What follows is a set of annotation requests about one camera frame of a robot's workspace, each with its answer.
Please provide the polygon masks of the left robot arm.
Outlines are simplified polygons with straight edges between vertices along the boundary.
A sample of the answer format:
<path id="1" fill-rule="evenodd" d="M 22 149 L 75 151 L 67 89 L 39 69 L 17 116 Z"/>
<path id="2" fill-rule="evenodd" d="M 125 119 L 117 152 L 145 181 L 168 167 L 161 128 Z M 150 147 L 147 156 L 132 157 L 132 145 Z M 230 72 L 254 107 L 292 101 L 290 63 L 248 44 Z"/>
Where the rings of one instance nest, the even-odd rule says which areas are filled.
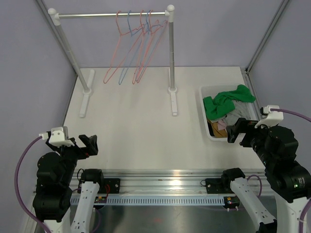
<path id="1" fill-rule="evenodd" d="M 70 220 L 70 183 L 78 160 L 98 154 L 97 136 L 79 136 L 84 147 L 74 138 L 43 134 L 51 152 L 37 163 L 36 194 L 33 200 L 35 218 L 46 233 L 88 233 L 97 193 L 104 190 L 105 181 L 100 169 L 86 169 L 81 175 L 81 196 L 73 220 Z"/>

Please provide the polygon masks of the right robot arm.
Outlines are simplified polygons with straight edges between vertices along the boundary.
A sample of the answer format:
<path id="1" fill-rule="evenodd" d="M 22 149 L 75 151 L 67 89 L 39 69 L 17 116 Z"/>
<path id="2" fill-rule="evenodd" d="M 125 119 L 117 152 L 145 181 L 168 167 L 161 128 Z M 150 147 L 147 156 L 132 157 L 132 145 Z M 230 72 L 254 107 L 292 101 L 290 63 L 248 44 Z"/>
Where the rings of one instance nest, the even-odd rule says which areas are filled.
<path id="1" fill-rule="evenodd" d="M 296 161 L 298 141 L 292 130 L 278 124 L 269 126 L 239 118 L 226 128 L 228 143 L 244 134 L 240 145 L 252 148 L 265 167 L 265 177 L 274 192 L 274 217 L 248 187 L 240 168 L 223 171 L 221 188 L 233 192 L 251 217 L 258 233 L 305 233 L 307 211 L 311 206 L 311 175 Z"/>

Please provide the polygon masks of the green tank top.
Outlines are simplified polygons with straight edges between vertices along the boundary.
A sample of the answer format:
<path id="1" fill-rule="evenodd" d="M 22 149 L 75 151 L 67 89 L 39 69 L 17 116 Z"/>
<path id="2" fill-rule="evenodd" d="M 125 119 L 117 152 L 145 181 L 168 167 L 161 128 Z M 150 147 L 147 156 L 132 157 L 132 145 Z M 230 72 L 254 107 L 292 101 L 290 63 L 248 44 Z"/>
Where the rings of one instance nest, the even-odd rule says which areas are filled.
<path id="1" fill-rule="evenodd" d="M 220 92 L 213 98 L 211 96 L 205 97 L 203 98 L 203 105 L 206 117 L 215 120 L 225 116 L 235 109 L 234 100 L 253 103 L 256 98 L 243 84 L 238 85 L 235 90 Z"/>

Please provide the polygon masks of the grey tank top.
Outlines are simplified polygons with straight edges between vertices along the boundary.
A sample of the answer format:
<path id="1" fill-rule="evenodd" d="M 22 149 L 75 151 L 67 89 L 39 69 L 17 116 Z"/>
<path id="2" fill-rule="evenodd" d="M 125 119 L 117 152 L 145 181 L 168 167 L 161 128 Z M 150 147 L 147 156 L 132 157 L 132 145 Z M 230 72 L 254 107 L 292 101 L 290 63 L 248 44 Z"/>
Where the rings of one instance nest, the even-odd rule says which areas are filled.
<path id="1" fill-rule="evenodd" d="M 211 120 L 207 118 L 207 120 L 213 123 L 224 118 L 227 125 L 232 126 L 238 121 L 239 118 L 251 119 L 251 114 L 248 108 L 248 103 L 237 101 L 237 100 L 234 100 L 233 103 L 235 106 L 235 109 L 233 111 L 229 112 L 228 114 L 226 114 L 225 116 L 221 118 L 218 118 L 215 120 Z"/>

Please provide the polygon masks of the mauve pink tank top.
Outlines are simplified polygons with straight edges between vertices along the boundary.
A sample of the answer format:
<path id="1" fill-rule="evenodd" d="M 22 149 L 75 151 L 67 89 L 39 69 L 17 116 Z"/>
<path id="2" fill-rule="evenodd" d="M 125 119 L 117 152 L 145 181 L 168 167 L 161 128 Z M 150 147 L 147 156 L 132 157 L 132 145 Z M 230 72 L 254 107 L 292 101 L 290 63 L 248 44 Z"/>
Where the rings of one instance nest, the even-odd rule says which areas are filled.
<path id="1" fill-rule="evenodd" d="M 217 122 L 218 122 L 218 130 L 226 130 L 227 123 L 224 118 L 218 120 Z"/>

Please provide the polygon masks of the pink hanger of mauve top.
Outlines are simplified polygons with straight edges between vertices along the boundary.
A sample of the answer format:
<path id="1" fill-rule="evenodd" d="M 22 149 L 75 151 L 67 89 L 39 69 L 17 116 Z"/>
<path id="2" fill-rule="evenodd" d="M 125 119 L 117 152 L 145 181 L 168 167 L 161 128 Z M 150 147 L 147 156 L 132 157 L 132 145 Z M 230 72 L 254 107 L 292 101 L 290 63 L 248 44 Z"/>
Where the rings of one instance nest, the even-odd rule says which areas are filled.
<path id="1" fill-rule="evenodd" d="M 149 10 L 145 16 L 145 27 L 144 27 L 144 36 L 141 38 L 141 44 L 138 50 L 138 59 L 136 63 L 136 69 L 133 75 L 132 84 L 138 84 L 141 80 L 143 69 L 147 64 L 147 55 L 149 53 L 149 49 L 151 43 L 153 41 L 153 31 L 151 24 L 151 14 L 153 10 Z"/>

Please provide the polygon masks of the mustard brown tank top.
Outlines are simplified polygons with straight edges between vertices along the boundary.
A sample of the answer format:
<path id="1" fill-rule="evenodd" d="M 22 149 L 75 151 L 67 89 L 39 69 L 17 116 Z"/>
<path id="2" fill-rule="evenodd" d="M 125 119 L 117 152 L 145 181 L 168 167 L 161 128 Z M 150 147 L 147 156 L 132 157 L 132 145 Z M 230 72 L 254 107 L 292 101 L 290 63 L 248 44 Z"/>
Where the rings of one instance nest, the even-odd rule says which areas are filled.
<path id="1" fill-rule="evenodd" d="M 214 137 L 216 138 L 227 138 L 227 131 L 224 126 L 220 125 L 218 122 L 211 123 L 212 131 Z"/>

